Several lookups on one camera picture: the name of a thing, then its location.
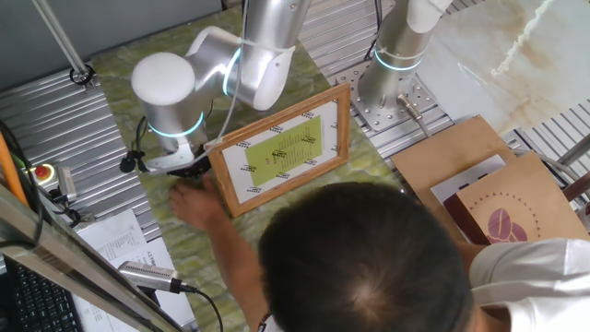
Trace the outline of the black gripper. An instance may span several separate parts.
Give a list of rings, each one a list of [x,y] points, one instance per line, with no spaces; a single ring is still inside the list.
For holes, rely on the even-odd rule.
[[[170,176],[179,178],[199,179],[211,169],[211,163],[208,157],[204,157],[200,161],[196,161],[191,166],[167,172]]]

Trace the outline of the person left hand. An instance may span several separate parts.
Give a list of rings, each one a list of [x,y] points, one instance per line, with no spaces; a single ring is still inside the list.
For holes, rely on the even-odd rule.
[[[216,224],[227,221],[226,214],[213,180],[206,175],[203,188],[179,182],[170,189],[169,205],[172,214],[201,231],[209,231]]]

